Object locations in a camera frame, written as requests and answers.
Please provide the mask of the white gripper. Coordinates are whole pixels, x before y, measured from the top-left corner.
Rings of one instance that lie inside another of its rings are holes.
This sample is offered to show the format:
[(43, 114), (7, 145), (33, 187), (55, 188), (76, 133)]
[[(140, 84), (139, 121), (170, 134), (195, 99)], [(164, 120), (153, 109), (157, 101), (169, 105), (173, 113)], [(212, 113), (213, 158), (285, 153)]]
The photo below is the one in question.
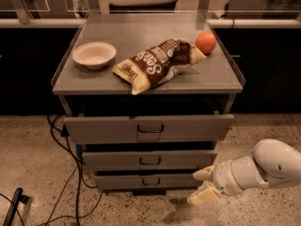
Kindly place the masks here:
[(227, 196), (243, 193), (244, 190), (239, 187), (234, 178), (231, 163), (231, 160), (227, 160), (215, 167), (209, 166), (194, 172), (193, 177), (195, 180), (209, 182), (204, 182), (197, 191), (187, 198), (187, 202), (191, 205), (202, 205), (217, 202), (222, 192)]

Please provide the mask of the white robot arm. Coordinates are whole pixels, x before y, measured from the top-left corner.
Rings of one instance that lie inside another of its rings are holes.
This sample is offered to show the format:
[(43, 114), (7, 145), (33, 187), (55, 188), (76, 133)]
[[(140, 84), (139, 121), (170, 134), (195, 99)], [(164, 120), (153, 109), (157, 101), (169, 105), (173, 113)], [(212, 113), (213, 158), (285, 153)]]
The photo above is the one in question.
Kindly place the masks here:
[(202, 205), (223, 195), (235, 196), (250, 188), (286, 188), (301, 184), (301, 153), (276, 139), (256, 144), (251, 155), (229, 159), (193, 173), (202, 185), (187, 202)]

